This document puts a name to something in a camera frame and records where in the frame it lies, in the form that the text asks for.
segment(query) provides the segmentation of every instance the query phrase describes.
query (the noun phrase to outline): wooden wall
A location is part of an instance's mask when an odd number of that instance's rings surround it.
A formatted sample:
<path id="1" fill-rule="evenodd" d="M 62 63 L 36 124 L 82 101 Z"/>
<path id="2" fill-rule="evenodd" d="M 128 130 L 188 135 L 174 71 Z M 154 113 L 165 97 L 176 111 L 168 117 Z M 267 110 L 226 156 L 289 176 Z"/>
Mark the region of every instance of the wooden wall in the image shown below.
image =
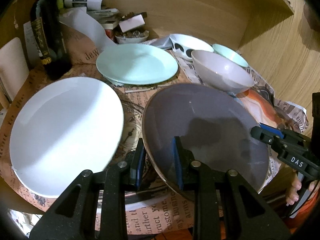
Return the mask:
<path id="1" fill-rule="evenodd" d="M 251 17 L 253 0 L 103 0 L 121 12 L 146 11 L 152 37 L 184 33 L 237 49 Z"/>
<path id="2" fill-rule="evenodd" d="M 320 91 L 320 33 L 310 29 L 303 0 L 289 0 L 295 14 L 263 8 L 252 19 L 240 51 L 275 89 L 276 97 L 307 109 L 311 136 L 312 93 Z"/>

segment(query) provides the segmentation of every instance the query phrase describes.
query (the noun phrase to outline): small dish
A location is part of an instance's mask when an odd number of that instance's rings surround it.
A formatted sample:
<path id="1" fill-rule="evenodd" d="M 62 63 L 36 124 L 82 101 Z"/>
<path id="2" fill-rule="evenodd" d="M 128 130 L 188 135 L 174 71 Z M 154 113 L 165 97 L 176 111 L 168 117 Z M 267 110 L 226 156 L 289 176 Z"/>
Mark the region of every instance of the small dish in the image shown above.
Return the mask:
<path id="1" fill-rule="evenodd" d="M 118 44 L 130 44 L 130 43 L 141 43 L 148 39 L 149 31 L 145 31 L 145 36 L 139 38 L 128 38 L 123 36 L 116 36 Z"/>
<path id="2" fill-rule="evenodd" d="M 254 80 L 242 67 L 219 54 L 194 50 L 192 61 L 197 74 L 206 85 L 235 94 L 254 85 Z"/>
<path id="3" fill-rule="evenodd" d="M 241 57 L 238 53 L 236 53 L 234 50 L 229 49 L 226 46 L 220 45 L 220 44 L 213 44 L 212 45 L 214 53 L 217 53 L 225 58 L 230 59 L 234 63 L 238 64 L 241 67 L 249 67 L 249 64 L 247 61 Z"/>
<path id="4" fill-rule="evenodd" d="M 208 43 L 184 34 L 170 34 L 173 44 L 173 51 L 177 52 L 182 58 L 192 61 L 191 52 L 193 50 L 205 50 L 213 52 L 212 46 Z"/>

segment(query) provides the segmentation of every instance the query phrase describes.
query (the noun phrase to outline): small box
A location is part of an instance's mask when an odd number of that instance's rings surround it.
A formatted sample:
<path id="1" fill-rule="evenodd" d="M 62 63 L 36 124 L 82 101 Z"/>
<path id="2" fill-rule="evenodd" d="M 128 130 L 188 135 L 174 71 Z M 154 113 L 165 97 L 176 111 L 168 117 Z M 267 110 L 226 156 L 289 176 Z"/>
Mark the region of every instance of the small box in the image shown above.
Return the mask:
<path id="1" fill-rule="evenodd" d="M 119 26 L 121 28 L 121 31 L 123 33 L 125 33 L 125 32 L 127 32 L 129 30 L 141 27 L 141 26 L 143 26 L 145 24 L 146 23 L 144 22 L 142 15 L 139 14 L 139 15 L 136 15 L 136 16 L 130 18 L 130 19 L 127 19 L 125 21 L 120 22 Z"/>

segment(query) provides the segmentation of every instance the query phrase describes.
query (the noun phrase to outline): finger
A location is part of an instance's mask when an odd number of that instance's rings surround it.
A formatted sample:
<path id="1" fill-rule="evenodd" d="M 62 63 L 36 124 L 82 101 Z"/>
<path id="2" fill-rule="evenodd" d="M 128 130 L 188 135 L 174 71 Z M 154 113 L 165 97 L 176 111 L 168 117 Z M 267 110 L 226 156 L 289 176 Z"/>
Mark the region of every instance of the finger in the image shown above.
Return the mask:
<path id="1" fill-rule="evenodd" d="M 293 205 L 294 204 L 294 201 L 291 198 L 287 197 L 285 200 L 289 205 Z"/>
<path id="2" fill-rule="evenodd" d="M 294 179 L 293 179 L 291 185 L 292 185 L 292 187 L 294 187 L 296 190 L 300 190 L 300 189 L 301 189 L 302 184 L 301 184 L 301 182 L 299 181 L 297 174 L 294 175 Z"/>
<path id="3" fill-rule="evenodd" d="M 311 182 L 310 185 L 309 185 L 309 187 L 308 187 L 308 190 L 309 190 L 309 191 L 313 191 L 313 189 L 315 188 L 317 182 L 318 182 L 317 180 Z"/>
<path id="4" fill-rule="evenodd" d="M 313 181 L 313 182 L 310 183 L 309 188 L 308 188 L 308 190 L 311 192 L 313 191 L 313 189 L 315 188 L 315 185 L 317 184 L 317 181 Z M 312 195 L 310 196 L 310 198 L 308 198 L 308 200 L 312 199 L 316 195 L 319 188 L 320 188 L 320 183 L 318 183 L 316 190 L 312 193 Z"/>
<path id="5" fill-rule="evenodd" d="M 299 200 L 299 195 L 297 193 L 297 190 L 293 187 L 287 191 L 286 197 L 291 198 L 293 201 Z"/>

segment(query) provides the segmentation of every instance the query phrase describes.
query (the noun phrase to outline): white plate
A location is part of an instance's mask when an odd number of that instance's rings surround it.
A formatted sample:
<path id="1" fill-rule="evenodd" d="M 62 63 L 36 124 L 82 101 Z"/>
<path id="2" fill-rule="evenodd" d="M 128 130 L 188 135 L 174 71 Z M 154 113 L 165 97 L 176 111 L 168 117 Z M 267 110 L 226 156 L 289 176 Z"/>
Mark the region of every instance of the white plate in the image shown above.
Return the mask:
<path id="1" fill-rule="evenodd" d="M 121 138 L 124 114 L 111 87 L 93 78 L 54 82 L 21 109 L 10 158 L 31 192 L 57 198 L 83 170 L 102 171 Z"/>
<path id="2" fill-rule="evenodd" d="M 168 52 L 145 44 L 110 46 L 99 55 L 96 65 L 109 80 L 132 85 L 160 83 L 178 70 Z"/>

